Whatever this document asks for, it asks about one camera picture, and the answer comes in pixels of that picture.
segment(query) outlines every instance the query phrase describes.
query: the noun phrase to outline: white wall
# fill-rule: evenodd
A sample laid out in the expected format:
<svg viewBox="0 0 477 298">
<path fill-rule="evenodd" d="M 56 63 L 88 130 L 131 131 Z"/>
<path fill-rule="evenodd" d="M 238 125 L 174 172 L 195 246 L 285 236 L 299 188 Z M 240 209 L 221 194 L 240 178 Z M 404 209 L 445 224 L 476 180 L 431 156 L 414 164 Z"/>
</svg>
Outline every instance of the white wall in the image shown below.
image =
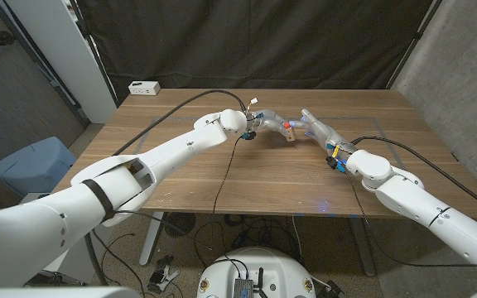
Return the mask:
<svg viewBox="0 0 477 298">
<path fill-rule="evenodd" d="M 7 0 L 92 123 L 116 111 L 112 95 L 84 38 L 61 0 Z"/>
</svg>

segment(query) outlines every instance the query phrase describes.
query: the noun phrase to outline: power strip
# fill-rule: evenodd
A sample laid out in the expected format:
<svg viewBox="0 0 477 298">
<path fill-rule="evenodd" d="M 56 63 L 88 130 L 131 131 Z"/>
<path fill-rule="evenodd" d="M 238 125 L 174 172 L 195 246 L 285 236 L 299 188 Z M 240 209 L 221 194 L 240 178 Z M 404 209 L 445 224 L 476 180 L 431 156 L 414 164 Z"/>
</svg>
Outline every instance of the power strip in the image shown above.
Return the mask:
<svg viewBox="0 0 477 298">
<path fill-rule="evenodd" d="M 161 88 L 155 81 L 133 81 L 128 89 L 134 95 L 156 95 Z"/>
</svg>

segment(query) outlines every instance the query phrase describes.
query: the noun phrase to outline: table leg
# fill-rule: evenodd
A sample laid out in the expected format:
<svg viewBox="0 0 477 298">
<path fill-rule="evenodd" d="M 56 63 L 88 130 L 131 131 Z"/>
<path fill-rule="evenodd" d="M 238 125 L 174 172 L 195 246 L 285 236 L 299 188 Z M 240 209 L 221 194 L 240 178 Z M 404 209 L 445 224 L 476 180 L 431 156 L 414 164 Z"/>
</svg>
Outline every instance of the table leg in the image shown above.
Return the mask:
<svg viewBox="0 0 477 298">
<path fill-rule="evenodd" d="M 373 257 L 371 256 L 371 247 L 365 234 L 364 221 L 358 218 L 349 219 L 349 225 L 353 230 L 354 240 L 356 240 L 356 247 L 364 266 L 364 273 L 366 276 L 375 276 L 376 271 L 373 264 Z"/>
<path fill-rule="evenodd" d="M 152 212 L 151 216 L 162 219 L 162 212 Z M 145 266 L 150 261 L 150 256 L 152 255 L 152 249 L 154 248 L 154 243 L 156 242 L 157 233 L 159 232 L 159 227 L 161 223 L 155 219 L 151 219 L 150 225 L 148 226 L 147 238 L 145 238 L 145 244 L 142 246 L 141 257 L 139 258 L 139 264 Z"/>
</svg>

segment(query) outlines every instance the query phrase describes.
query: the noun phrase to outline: black strap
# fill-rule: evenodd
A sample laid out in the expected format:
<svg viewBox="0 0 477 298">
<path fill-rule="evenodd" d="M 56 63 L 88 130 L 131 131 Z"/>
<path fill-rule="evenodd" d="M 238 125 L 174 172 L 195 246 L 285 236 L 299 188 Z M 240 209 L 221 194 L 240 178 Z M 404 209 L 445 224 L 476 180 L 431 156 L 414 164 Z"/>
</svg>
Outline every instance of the black strap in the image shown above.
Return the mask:
<svg viewBox="0 0 477 298">
<path fill-rule="evenodd" d="M 115 212 L 113 211 L 112 202 L 109 201 L 108 196 L 104 193 L 102 187 L 100 187 L 97 182 L 91 179 L 84 180 L 82 183 L 88 186 L 91 191 L 93 191 L 100 204 L 103 206 L 104 212 L 106 213 L 106 215 L 104 215 L 103 221 L 111 219 L 115 215 Z"/>
</svg>

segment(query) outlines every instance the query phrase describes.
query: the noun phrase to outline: small wooden block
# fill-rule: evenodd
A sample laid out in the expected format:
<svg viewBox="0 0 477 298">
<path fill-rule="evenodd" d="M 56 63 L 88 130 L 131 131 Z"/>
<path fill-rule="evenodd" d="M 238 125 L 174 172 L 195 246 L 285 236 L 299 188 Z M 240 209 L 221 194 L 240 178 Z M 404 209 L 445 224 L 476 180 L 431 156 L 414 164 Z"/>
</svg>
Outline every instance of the small wooden block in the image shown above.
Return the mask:
<svg viewBox="0 0 477 298">
<path fill-rule="evenodd" d="M 294 142 L 296 140 L 296 136 L 294 135 L 294 127 L 287 128 L 287 132 L 289 133 L 287 142 Z"/>
</svg>

